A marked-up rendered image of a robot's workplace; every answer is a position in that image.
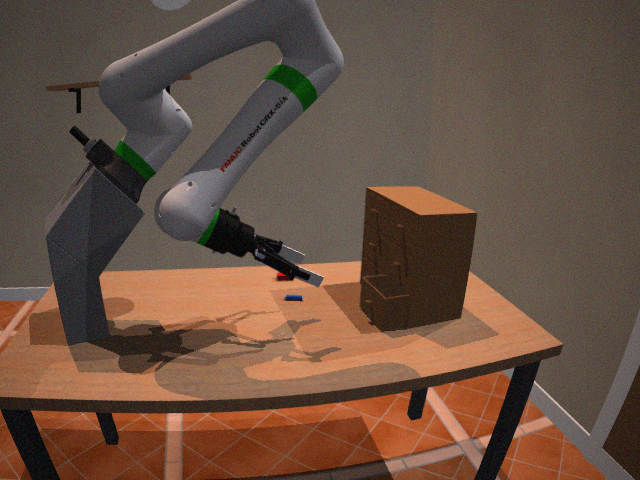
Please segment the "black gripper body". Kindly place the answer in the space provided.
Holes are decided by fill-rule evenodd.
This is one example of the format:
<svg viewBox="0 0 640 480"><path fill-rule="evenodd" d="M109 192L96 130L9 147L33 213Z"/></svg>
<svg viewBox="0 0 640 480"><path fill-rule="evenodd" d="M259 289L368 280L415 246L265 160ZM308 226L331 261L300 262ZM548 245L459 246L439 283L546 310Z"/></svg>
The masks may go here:
<svg viewBox="0 0 640 480"><path fill-rule="evenodd" d="M247 252L255 255L255 249L261 248L269 252L269 250L260 245L254 237L254 228L243 222L240 222L240 230L234 245L228 250L229 253L238 257L243 257Z"/></svg>

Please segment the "dark brown drawer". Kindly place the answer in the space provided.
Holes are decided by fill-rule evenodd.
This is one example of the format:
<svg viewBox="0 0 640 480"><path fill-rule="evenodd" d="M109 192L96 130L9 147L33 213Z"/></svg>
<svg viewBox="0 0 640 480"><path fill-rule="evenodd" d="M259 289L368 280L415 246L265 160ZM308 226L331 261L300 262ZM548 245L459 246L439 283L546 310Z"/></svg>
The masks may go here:
<svg viewBox="0 0 640 480"><path fill-rule="evenodd" d="M410 293L387 274L362 277L360 307L381 330L406 326L409 300Z"/></svg>
<svg viewBox="0 0 640 480"><path fill-rule="evenodd" d="M389 207L390 201L367 191L366 221L386 235L388 233Z"/></svg>
<svg viewBox="0 0 640 480"><path fill-rule="evenodd" d="M365 224L363 252L383 269L385 267L386 245L387 237Z"/></svg>
<svg viewBox="0 0 640 480"><path fill-rule="evenodd" d="M391 204L389 237L414 254L416 252L418 223L418 216L395 204Z"/></svg>
<svg viewBox="0 0 640 480"><path fill-rule="evenodd" d="M363 256L361 283L362 277L376 276L381 274L384 274L384 272L374 263L372 263L370 259L368 259L366 256Z"/></svg>
<svg viewBox="0 0 640 480"><path fill-rule="evenodd" d="M411 291L415 257L388 240L386 272Z"/></svg>

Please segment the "brown wooden chest of drawers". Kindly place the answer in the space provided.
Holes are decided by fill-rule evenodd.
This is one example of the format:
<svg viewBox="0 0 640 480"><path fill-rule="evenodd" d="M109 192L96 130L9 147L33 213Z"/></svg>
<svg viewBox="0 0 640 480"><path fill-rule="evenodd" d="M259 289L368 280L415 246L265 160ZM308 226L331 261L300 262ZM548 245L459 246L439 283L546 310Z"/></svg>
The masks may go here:
<svg viewBox="0 0 640 480"><path fill-rule="evenodd" d="M367 191L390 201L387 235L366 221ZM419 217L415 254L389 237L391 204ZM477 212L418 186L366 187L363 256L410 293L406 329L461 318L473 251ZM365 224L387 237L385 267L364 252ZM415 256L411 291L386 272L388 240Z"/></svg>

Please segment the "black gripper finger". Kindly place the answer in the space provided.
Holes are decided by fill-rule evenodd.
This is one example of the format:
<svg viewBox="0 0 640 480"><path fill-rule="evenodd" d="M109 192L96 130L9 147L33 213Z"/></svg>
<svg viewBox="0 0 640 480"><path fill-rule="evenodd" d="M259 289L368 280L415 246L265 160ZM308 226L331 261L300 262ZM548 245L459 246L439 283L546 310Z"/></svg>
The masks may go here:
<svg viewBox="0 0 640 480"><path fill-rule="evenodd" d="M290 261L275 253L275 250L268 246L264 241L259 240L258 243L267 248L270 252L267 252L261 248L255 249L255 255L252 254L255 260L258 260L277 270L278 272L286 275L287 277L291 278L290 280L296 278L319 288L324 279L322 275L291 263Z"/></svg>
<svg viewBox="0 0 640 480"><path fill-rule="evenodd" d="M283 244L282 241L277 242L276 240L269 239L269 238L266 238L266 237L263 237L263 236L260 236L260 235L256 235L256 234L254 234L254 237L257 238L256 239L257 241L262 240L262 241L266 242L266 244L268 246L270 246L271 248L273 248L275 250L275 253L277 253L278 255L280 255L280 256L288 259L288 260L291 260L291 261L293 261L295 263L301 264L302 260L305 257L304 254L302 254L302 253L300 253L300 252L298 252L296 250L293 250L293 249L291 249L291 248L289 248L287 246L282 245ZM262 238L264 238L264 239L262 239Z"/></svg>

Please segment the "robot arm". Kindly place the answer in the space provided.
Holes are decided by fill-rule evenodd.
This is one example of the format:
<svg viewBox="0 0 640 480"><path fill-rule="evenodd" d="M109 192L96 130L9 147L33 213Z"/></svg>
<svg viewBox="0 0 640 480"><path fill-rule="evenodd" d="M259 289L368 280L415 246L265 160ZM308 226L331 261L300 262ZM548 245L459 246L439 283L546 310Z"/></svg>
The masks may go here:
<svg viewBox="0 0 640 480"><path fill-rule="evenodd" d="M154 207L155 221L164 233L194 241L213 254L227 253L239 234L237 208L220 208L228 194L342 72L342 52L315 0L238 0L113 62L100 78L99 95L127 133L113 150L76 126L69 132L84 146L86 158L137 204L147 181L192 131L190 118L165 88L210 62L264 41L275 43L283 58Z"/></svg>

